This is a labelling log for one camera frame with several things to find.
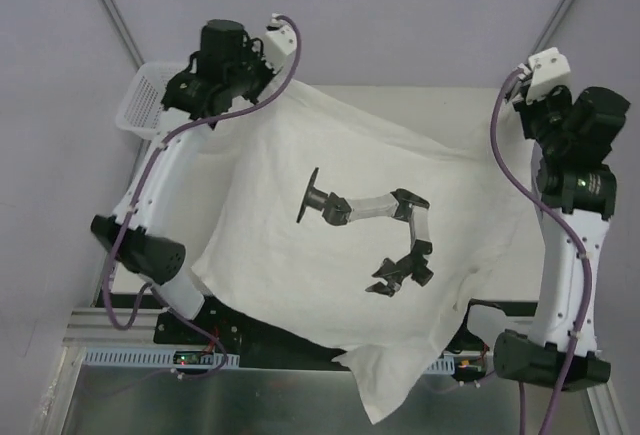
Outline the white t shirt robot print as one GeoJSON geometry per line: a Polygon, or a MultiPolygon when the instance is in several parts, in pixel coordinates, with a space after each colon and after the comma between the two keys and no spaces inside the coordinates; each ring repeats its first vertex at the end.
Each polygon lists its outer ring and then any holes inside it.
{"type": "Polygon", "coordinates": [[[349,89],[293,82],[241,118],[227,198],[193,272],[254,319],[341,350],[372,423],[396,411],[458,330],[468,302],[534,300],[544,246],[533,205],[499,170],[487,89],[349,89]],[[347,199],[404,188],[429,202],[425,285],[369,288],[411,248],[407,223],[336,227],[300,207],[315,182],[347,199]]]}

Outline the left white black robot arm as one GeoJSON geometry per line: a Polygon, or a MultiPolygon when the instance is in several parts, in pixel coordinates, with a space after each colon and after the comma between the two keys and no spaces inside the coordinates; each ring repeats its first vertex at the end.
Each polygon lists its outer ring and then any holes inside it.
{"type": "Polygon", "coordinates": [[[243,24],[208,21],[198,50],[170,78],[159,101],[159,125],[142,165],[121,201],[108,216],[93,218],[90,231],[108,254],[102,272],[107,315],[118,330],[109,279],[120,263],[140,277],[176,316],[176,330],[188,343],[204,342],[210,318],[201,313],[205,297],[184,268],[186,248],[166,236],[167,210],[187,168],[223,121],[255,113],[286,88],[269,87],[281,71],[293,74],[299,64],[300,32],[285,15],[274,15],[260,37],[243,24]]]}

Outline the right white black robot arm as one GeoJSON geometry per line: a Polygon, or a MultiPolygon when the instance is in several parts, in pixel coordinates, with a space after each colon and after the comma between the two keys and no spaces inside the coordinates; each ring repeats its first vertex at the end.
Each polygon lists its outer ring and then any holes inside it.
{"type": "Polygon", "coordinates": [[[608,382],[597,354],[594,295],[601,249],[614,215],[617,180],[604,160],[626,122],[629,101],[592,86],[573,97],[557,86],[542,100],[513,102],[525,138],[542,157],[537,192],[545,254],[541,291],[526,334],[507,329],[494,345],[502,379],[575,392],[608,382]]]}

